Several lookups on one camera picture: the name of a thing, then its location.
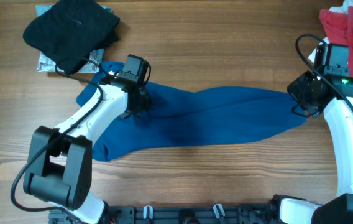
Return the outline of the blue t-shirt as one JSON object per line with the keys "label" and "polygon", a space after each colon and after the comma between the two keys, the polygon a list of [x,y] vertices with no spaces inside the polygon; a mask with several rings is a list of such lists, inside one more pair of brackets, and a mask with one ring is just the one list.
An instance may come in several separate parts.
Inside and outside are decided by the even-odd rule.
{"label": "blue t-shirt", "polygon": [[301,126],[289,94],[244,86],[190,92],[149,82],[152,106],[140,116],[116,118],[93,146],[110,161],[141,149],[243,144]]}

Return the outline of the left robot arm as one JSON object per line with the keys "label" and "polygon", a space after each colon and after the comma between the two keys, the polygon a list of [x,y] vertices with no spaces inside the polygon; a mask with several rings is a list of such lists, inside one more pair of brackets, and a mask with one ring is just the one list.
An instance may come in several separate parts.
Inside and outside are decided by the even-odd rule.
{"label": "left robot arm", "polygon": [[95,91],[75,114],[54,128],[37,128],[17,176],[24,192],[79,223],[108,222],[108,204],[90,190],[93,146],[115,119],[148,107],[146,83],[121,77],[90,82]]}

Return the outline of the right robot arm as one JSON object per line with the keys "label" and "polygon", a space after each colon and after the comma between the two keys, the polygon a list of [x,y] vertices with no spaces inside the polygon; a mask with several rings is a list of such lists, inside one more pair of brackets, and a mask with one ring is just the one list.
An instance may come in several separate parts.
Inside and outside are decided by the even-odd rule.
{"label": "right robot arm", "polygon": [[266,223],[353,223],[353,77],[348,56],[346,45],[318,45],[314,67],[287,87],[304,117],[323,114],[328,124],[337,164],[337,196],[320,205],[274,195],[266,208]]}

